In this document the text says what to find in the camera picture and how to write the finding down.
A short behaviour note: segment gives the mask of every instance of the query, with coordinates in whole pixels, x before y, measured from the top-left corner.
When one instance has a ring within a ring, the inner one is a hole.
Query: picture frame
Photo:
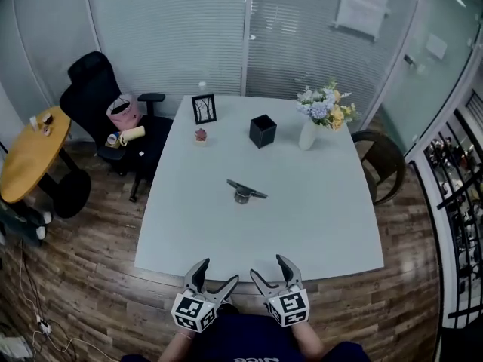
[[[198,95],[191,98],[196,124],[206,124],[217,120],[217,110],[214,105],[214,95]]]

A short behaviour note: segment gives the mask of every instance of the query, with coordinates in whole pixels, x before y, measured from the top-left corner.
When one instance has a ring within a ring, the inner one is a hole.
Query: wooden floor
[[[115,359],[139,353],[155,362],[176,330],[170,310],[181,279],[134,267],[149,187],[142,184],[132,204],[132,176],[110,172],[91,145],[77,145],[71,155],[91,176],[88,203],[79,215],[54,220],[42,248],[26,247],[45,316],[70,337],[85,339]],[[64,172],[58,164],[55,174]],[[40,191],[35,194],[37,203],[45,200]],[[328,347],[352,340],[372,360],[431,360],[438,326],[438,263],[423,193],[411,169],[400,194],[377,207],[376,214],[385,268],[305,282],[310,322]],[[19,288],[20,247],[12,237],[8,244],[0,249],[1,306],[31,342],[36,326]],[[25,270],[22,283],[33,299]],[[240,284],[232,298],[244,312],[265,313],[253,284]],[[65,345],[62,331],[53,327],[53,340]],[[43,336],[36,339],[44,341]],[[77,360],[107,360],[86,345],[75,343],[75,349]],[[72,357],[46,343],[37,360]]]

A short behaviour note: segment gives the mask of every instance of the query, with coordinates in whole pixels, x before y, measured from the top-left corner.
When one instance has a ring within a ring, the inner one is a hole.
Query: glass door
[[[480,28],[481,0],[423,0],[394,84],[380,107],[389,136],[407,153],[457,84]]]

